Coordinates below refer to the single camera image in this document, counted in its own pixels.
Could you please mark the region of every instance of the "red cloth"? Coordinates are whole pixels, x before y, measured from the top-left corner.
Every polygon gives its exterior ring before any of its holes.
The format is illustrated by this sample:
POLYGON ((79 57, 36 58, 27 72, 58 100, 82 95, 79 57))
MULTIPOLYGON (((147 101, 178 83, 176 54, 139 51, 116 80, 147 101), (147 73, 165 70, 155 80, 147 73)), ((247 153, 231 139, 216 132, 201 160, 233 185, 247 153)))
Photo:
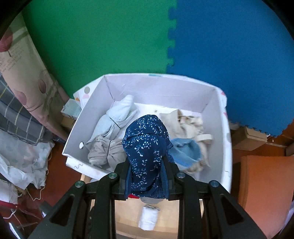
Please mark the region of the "red cloth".
POLYGON ((137 196, 134 196, 133 194, 130 194, 128 197, 130 197, 130 198, 139 198, 139 197, 137 197, 137 196))

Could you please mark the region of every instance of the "tissue box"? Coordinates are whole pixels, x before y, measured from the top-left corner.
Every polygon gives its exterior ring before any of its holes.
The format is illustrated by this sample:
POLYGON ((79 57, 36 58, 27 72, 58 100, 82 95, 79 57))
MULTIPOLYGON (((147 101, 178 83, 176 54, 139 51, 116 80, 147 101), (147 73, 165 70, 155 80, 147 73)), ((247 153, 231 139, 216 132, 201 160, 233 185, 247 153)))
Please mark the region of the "tissue box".
POLYGON ((81 111, 82 108, 78 105, 78 103, 74 99, 69 99, 65 106, 63 106, 61 113, 67 118, 76 120, 81 111))

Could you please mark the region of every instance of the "black mechanical arm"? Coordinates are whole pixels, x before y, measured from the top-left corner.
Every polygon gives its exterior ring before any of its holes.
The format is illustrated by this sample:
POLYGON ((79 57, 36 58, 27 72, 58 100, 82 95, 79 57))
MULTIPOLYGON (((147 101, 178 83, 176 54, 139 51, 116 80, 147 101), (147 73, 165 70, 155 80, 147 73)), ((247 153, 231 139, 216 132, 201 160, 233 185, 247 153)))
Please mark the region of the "black mechanical arm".
MULTIPOLYGON (((169 198, 179 200, 178 239, 265 239, 266 236, 238 202, 217 181, 195 181, 163 158, 169 198), (203 200, 201 217, 199 199, 203 200)), ((95 199, 92 239, 115 239, 115 200, 124 195, 128 159, 100 181, 77 181, 50 210, 29 239, 84 239, 89 229, 91 200, 95 199)))

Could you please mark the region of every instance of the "blue floral fabric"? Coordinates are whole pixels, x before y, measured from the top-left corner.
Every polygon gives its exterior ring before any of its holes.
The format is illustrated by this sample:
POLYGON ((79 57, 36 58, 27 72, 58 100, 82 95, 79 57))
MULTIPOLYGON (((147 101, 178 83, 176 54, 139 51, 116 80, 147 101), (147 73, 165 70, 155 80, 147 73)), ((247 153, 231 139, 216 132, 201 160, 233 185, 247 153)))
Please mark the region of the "blue floral fabric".
POLYGON ((162 157, 170 162, 173 147, 164 124, 156 115, 145 115, 126 129, 122 140, 130 162, 125 194, 139 197, 168 198, 168 181, 162 157))

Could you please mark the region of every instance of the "pink floral fabric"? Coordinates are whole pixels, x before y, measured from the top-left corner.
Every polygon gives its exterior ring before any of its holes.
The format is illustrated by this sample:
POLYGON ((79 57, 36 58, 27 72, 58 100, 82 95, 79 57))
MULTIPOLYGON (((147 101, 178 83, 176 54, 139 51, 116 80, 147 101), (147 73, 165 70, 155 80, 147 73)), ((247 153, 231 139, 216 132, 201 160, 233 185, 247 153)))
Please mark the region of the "pink floral fabric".
POLYGON ((67 140, 60 111, 69 97, 46 69, 22 14, 0 40, 0 72, 22 105, 48 130, 67 140))

